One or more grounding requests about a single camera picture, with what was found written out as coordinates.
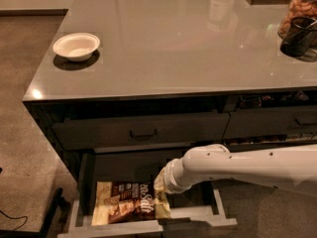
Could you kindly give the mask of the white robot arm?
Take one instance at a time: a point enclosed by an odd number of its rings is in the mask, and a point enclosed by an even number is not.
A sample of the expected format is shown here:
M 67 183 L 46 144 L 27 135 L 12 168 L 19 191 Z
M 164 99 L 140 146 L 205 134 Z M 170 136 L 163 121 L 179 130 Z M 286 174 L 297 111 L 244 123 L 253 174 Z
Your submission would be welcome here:
M 208 180 L 234 179 L 311 196 L 317 195 L 317 145 L 232 153 L 221 144 L 195 147 L 166 164 L 158 191 L 183 193 Z

